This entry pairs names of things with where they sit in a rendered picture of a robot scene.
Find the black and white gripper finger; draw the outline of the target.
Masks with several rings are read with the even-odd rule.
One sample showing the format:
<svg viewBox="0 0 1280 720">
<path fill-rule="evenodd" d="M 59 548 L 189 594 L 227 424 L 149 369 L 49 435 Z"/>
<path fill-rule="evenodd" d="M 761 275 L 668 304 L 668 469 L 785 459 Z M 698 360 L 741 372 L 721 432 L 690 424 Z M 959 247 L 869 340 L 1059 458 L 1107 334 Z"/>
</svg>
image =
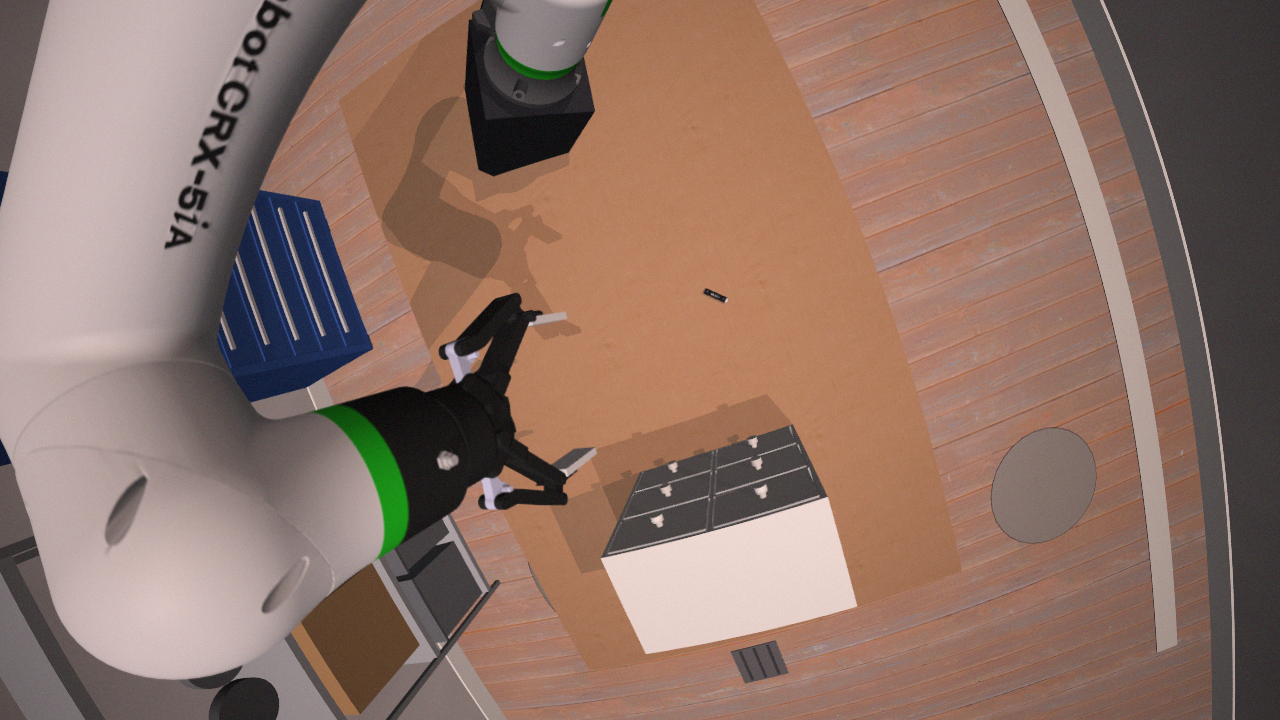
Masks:
<svg viewBox="0 0 1280 720">
<path fill-rule="evenodd" d="M 471 373 L 471 365 L 475 357 L 479 357 L 477 351 L 493 338 L 480 368 L 474 372 L 492 383 L 484 405 L 488 415 L 500 414 L 511 380 L 509 369 L 527 327 L 567 319 L 566 313 L 545 315 L 540 310 L 524 313 L 521 304 L 520 293 L 494 299 L 457 340 L 439 347 L 439 356 L 443 360 L 449 359 L 454 380 L 460 383 Z"/>
<path fill-rule="evenodd" d="M 513 489 L 513 486 L 500 482 L 498 477 L 484 478 L 484 495 L 477 498 L 480 509 L 507 510 L 517 503 L 566 505 L 568 502 L 568 496 L 563 492 L 566 480 L 596 455 L 596 447 L 573 448 L 549 464 L 531 454 L 527 446 L 506 430 L 497 430 L 497 447 L 509 454 L 506 460 L 507 468 L 536 482 L 538 486 L 544 486 L 547 491 Z"/>
</svg>

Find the white chest of drawers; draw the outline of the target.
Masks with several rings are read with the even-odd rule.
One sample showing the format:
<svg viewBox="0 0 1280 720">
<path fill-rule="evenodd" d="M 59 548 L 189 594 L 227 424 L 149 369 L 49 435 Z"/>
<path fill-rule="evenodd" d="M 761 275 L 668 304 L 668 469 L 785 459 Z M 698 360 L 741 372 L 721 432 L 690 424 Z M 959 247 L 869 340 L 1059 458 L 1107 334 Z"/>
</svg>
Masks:
<svg viewBox="0 0 1280 720">
<path fill-rule="evenodd" d="M 608 553 L 602 562 L 645 653 L 707 644 L 858 607 L 829 498 L 788 425 L 819 498 L 714 528 L 717 450 L 708 530 Z M 794 430 L 794 432 L 792 432 Z M 795 438 L 796 437 L 796 438 Z M 707 454 L 709 454 L 707 452 Z M 714 529 L 713 529 L 714 528 Z"/>
</svg>

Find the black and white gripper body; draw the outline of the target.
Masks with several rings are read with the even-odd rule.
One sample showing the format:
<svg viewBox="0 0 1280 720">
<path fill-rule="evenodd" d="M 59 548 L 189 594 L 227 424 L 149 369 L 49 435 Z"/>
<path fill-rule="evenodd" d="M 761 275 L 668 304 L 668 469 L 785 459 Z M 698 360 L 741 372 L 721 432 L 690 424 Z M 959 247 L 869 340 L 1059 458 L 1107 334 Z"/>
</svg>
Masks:
<svg viewBox="0 0 1280 720">
<path fill-rule="evenodd" d="M 426 392 L 445 409 L 460 430 L 468 459 L 468 487 L 484 478 L 499 477 L 506 465 L 509 454 L 497 447 L 495 432 L 506 430 L 515 438 L 516 427 L 508 397 L 504 396 L 504 405 L 498 415 L 488 415 L 483 407 L 490 389 L 492 383 L 468 373 L 460 383 L 453 379 L 449 386 Z"/>
</svg>

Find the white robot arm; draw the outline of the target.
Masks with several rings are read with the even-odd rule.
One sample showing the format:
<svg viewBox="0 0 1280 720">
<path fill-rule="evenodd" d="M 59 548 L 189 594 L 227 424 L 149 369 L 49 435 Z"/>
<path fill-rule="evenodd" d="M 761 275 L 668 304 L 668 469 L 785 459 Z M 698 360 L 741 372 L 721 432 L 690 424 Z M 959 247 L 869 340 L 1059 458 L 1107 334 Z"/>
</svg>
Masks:
<svg viewBox="0 0 1280 720">
<path fill-rule="evenodd" d="M 262 181 L 366 1 L 49 0 L 0 206 L 0 439 L 58 616 L 122 671 L 250 664 L 467 492 L 430 395 L 268 419 L 218 346 Z M 483 0 L 493 88 L 564 101 L 612 1 Z"/>
</svg>

